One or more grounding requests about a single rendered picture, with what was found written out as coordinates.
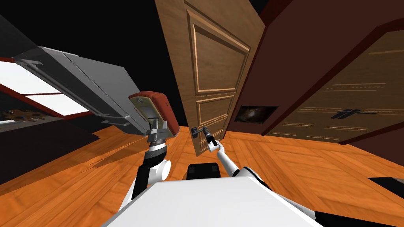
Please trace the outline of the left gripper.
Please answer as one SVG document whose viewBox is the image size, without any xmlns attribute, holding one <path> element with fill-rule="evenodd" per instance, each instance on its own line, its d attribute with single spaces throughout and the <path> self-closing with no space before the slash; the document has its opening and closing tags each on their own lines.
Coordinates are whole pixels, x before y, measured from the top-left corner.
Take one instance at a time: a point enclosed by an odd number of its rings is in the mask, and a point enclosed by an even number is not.
<svg viewBox="0 0 404 227">
<path fill-rule="evenodd" d="M 158 128 L 159 118 L 151 117 L 149 119 L 150 129 L 146 131 L 148 135 L 148 143 L 162 143 L 168 137 L 167 121 L 164 121 L 162 128 Z"/>
</svg>

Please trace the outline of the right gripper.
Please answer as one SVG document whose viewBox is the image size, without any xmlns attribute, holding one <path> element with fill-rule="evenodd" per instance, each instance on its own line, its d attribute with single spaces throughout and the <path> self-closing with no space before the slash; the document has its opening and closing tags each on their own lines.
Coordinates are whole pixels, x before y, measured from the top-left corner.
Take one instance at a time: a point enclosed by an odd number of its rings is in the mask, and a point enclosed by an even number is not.
<svg viewBox="0 0 404 227">
<path fill-rule="evenodd" d="M 214 147 L 218 145 L 214 136 L 209 132 L 207 127 L 203 127 L 203 133 L 208 144 L 212 143 Z"/>
</svg>

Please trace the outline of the red and cream appliance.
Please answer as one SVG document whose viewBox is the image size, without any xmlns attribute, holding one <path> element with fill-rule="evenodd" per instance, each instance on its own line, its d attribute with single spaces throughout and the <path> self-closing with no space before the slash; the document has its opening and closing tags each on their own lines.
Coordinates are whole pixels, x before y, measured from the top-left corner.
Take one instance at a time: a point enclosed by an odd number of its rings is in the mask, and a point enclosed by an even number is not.
<svg viewBox="0 0 404 227">
<path fill-rule="evenodd" d="M 180 126 L 166 95 L 154 91 L 142 91 L 130 95 L 128 99 L 149 124 L 158 119 L 161 128 L 164 121 L 167 121 L 168 137 L 175 137 L 179 133 Z"/>
</svg>

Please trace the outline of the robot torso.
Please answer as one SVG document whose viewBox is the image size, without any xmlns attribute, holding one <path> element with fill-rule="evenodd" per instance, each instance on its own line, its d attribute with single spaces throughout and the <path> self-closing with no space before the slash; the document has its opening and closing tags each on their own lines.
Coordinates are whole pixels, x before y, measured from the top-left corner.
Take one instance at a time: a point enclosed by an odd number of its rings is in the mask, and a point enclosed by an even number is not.
<svg viewBox="0 0 404 227">
<path fill-rule="evenodd" d="M 255 177 L 157 182 L 101 227 L 323 227 Z"/>
</svg>

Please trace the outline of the light brown panelled door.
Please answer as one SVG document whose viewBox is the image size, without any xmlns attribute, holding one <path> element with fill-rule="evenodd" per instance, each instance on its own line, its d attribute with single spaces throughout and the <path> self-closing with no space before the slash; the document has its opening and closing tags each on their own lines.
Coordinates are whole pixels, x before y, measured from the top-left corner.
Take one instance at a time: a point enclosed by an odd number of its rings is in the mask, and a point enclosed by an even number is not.
<svg viewBox="0 0 404 227">
<path fill-rule="evenodd" d="M 221 140 L 265 25 L 249 0 L 154 0 L 189 128 Z"/>
</svg>

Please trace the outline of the grey refrigerator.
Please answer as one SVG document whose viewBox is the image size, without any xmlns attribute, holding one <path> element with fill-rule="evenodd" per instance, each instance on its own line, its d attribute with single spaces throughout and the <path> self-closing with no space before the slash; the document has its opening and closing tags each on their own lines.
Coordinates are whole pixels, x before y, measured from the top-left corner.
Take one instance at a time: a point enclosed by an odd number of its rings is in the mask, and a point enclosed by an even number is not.
<svg viewBox="0 0 404 227">
<path fill-rule="evenodd" d="M 14 57 L 17 64 L 124 133 L 145 135 L 147 120 L 129 96 L 139 92 L 125 68 L 37 47 Z"/>
</svg>

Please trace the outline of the red framed window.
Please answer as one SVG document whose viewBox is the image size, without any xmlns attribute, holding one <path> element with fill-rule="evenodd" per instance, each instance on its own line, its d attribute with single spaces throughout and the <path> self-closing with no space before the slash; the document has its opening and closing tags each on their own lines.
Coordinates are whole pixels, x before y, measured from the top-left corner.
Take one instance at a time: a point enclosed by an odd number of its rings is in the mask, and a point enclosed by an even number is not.
<svg viewBox="0 0 404 227">
<path fill-rule="evenodd" d="M 40 79 L 13 58 L 0 56 L 0 91 L 54 117 L 71 120 L 92 115 L 77 101 Z"/>
</svg>

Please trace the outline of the table with small things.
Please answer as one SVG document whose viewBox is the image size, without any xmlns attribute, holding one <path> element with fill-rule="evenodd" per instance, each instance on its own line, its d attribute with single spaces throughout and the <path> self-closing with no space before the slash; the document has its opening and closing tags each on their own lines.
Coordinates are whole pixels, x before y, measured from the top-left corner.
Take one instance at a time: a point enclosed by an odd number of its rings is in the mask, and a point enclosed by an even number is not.
<svg viewBox="0 0 404 227">
<path fill-rule="evenodd" d="M 8 110 L 0 113 L 0 132 L 7 132 L 34 125 L 46 120 L 47 114 L 32 110 Z"/>
</svg>

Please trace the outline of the black flat block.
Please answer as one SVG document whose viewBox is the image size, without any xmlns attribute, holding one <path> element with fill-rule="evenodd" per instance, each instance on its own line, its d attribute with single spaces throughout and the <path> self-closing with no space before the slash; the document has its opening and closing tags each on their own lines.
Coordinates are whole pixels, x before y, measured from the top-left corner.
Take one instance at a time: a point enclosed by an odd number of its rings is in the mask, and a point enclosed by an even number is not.
<svg viewBox="0 0 404 227">
<path fill-rule="evenodd" d="M 393 177 L 373 177 L 369 179 L 404 199 L 404 179 Z"/>
</svg>

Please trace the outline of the dark picture on wall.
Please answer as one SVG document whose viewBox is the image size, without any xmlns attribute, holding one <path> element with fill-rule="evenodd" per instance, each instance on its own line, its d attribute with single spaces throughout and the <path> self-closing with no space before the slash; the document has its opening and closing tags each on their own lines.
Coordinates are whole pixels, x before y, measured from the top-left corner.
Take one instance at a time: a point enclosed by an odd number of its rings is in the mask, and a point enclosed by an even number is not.
<svg viewBox="0 0 404 227">
<path fill-rule="evenodd" d="M 235 122 L 264 124 L 278 109 L 278 106 L 241 106 Z"/>
</svg>

